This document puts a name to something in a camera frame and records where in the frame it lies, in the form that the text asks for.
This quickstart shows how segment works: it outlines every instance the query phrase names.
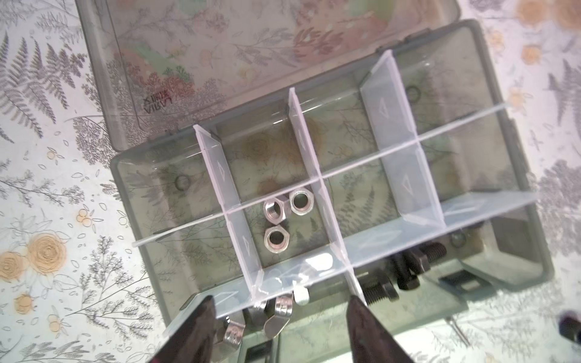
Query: floral tablecloth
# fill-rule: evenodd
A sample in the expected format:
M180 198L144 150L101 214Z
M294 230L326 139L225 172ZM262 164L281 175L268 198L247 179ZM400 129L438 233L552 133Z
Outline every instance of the floral tablecloth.
M443 321L397 339L416 362L581 361L557 332L581 311L581 2L460 5L482 23L512 105L555 278L456 316L470 348ZM77 9L0 9L0 362L146 362L164 324L109 171Z

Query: metal nut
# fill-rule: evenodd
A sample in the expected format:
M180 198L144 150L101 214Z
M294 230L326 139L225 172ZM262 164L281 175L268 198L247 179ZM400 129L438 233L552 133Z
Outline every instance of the metal nut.
M305 215L313 210L315 205L314 194L306 188L297 188L290 192L290 209L296 215Z
M284 195L279 195L266 200L262 211L270 223L280 224L291 214L291 202Z
M264 233L264 245L272 253L280 253L289 246L291 235L280 225L268 228Z

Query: bolt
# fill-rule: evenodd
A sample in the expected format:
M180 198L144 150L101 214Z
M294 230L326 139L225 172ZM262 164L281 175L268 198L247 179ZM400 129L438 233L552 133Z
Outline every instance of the bolt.
M363 288L363 296L365 297L365 302L367 302L368 305L371 305L385 299L387 294L378 282L375 285Z
M429 245L422 246L419 249L420 251L425 253L426 256L428 256L429 263L432 263L436 260L439 260L440 258L445 257L446 254L448 253L446 247L440 242L434 242Z
M418 277L410 273L403 254L394 254L392 262L397 274L397 286L405 291L417 289L419 287Z
M378 269L375 271L375 274L377 275L378 283L363 288L363 296L367 304L375 304L377 301L383 300L386 297L389 301L398 300L399 295L385 271Z

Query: fern print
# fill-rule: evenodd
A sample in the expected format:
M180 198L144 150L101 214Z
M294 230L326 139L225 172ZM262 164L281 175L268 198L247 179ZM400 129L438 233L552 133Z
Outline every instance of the fern print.
M107 195L112 195L115 200L121 200L121 195L119 194L119 190L117 189L117 185L115 185L114 180L109 180L111 183L99 184L103 187L103 193Z
M577 134L581 138L581 66L571 67L563 59L563 68L561 81L557 81L552 73L548 75L548 88L553 91L557 101L557 124L561 125L565 112L571 108Z
M77 133L75 138L77 148L83 153L83 159L89 162L89 165L101 163L105 168L109 168L115 150L109 143L104 119L101 117L99 121L94 121L92 117L75 117L73 127Z
M18 26L36 16L34 25L43 33L57 34L62 42L76 43L83 38L83 30L72 0L2 0L0 25Z
M157 304L145 269L141 276L127 273L123 259L112 251L113 239L101 236L91 252L89 274L81 274L81 307L70 315L84 315L91 325L114 329L123 339L146 339L153 330L149 307Z
M101 102L99 100L99 94L97 93L97 87L95 85L95 76L93 75L93 67L89 65L90 72L85 74L85 80L87 83L83 83L81 88L85 92L85 96L89 96L89 99L95 105L97 112L103 112L101 109Z
M77 362L99 362L99 363L114 363L117 362L115 356L111 353L97 353L95 359L87 357L88 350L83 349L83 344L79 344L79 340L73 340L55 347L52 342L32 343L20 350L22 359L15 362L60 362L77 361Z
M1 162L0 172L7 170L9 164L10 160ZM22 177L0 177L0 197L8 199L9 193L16 193L20 201L29 207L33 206L33 196L44 197L45 201L60 207L64 206L63 199L67 199L69 204L79 204L85 200L85 193L78 185L60 191L54 189L54 185L52 179L43 179L40 184L34 184L34 174L27 170Z
M54 96L63 108L68 108L61 79L68 86L75 88L71 75L81 77L79 69L85 63L85 55L69 55L65 49L61 49L57 55L48 45L45 67L38 42L34 41L33 54L30 57L28 43L24 38L11 62L8 62L8 52L9 38L6 33L0 46L0 111L11 121L30 128L37 137L42 138L40 122L31 107L56 123L55 113L47 94ZM1 127L0 137L14 143Z

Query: black metal part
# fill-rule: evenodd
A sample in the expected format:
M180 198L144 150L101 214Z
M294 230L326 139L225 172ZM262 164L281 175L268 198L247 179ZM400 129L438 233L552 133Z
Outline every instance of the black metal part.
M441 277L439 282L440 286L465 300L483 300L496 294L490 282L465 269Z
M356 296L352 296L347 305L347 328L354 363L413 363Z
M572 342L581 344L581 322L566 317L559 322L559 334Z
M446 247L440 242L434 242L430 243L429 245L421 246L419 250L426 254L429 263L439 260L448 254Z
M377 277L377 283L365 287L362 286L365 302L371 305L385 298L388 298L389 301L398 300L399 295L385 271L377 269L374 275Z
M428 256L419 247L412 247L403 251L403 257L407 267L416 275L421 275L430 270Z
M268 361L272 352L272 339L251 347L246 351L245 363Z
M379 283L376 283L375 285L363 288L363 296L365 297L367 305L371 305L385 299L387 294L383 291L383 287Z
M417 289L419 287L418 277L410 273L403 254L396 253L391 256L391 260L397 274L397 287L405 291Z
M206 296L151 360L154 363L208 363L214 341L216 307Z

